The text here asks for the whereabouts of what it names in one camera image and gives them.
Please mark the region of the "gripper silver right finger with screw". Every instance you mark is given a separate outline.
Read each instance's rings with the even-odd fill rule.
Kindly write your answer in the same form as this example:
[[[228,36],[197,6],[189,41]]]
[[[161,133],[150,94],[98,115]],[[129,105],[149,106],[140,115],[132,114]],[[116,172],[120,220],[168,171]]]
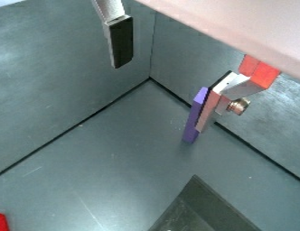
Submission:
[[[249,106],[244,98],[263,90],[265,88],[259,86],[251,77],[228,71],[208,89],[196,130],[203,133],[216,116],[223,116],[227,111],[233,111],[240,116]]]

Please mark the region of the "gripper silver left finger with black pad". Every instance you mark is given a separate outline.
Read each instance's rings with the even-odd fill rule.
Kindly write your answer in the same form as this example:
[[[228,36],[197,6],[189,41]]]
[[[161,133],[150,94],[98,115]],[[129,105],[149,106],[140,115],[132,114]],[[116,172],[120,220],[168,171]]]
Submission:
[[[101,18],[109,45],[112,66],[118,69],[133,58],[133,17],[121,0],[92,0]]]

